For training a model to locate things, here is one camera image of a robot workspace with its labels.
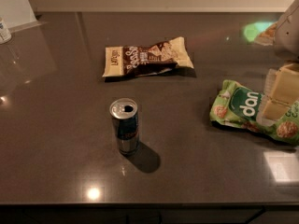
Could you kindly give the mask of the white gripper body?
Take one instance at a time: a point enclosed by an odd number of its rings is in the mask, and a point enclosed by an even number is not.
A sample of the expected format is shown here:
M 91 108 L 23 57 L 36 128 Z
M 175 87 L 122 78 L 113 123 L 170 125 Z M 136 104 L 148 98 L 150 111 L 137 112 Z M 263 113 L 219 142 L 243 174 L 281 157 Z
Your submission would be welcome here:
M 278 20 L 274 52 L 285 61 L 299 62 L 299 0 L 294 0 Z

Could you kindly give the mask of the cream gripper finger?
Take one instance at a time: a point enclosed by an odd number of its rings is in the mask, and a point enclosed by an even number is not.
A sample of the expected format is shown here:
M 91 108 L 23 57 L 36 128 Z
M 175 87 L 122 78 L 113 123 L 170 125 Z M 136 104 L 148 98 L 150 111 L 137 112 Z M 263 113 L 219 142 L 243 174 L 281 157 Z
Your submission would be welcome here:
M 290 104 L 282 100 L 263 95 L 259 100 L 256 121 L 263 126 L 271 126 L 280 120 L 290 107 Z
M 292 105 L 299 99 L 299 63 L 284 63 L 278 70 L 270 69 L 264 93 L 272 100 Z

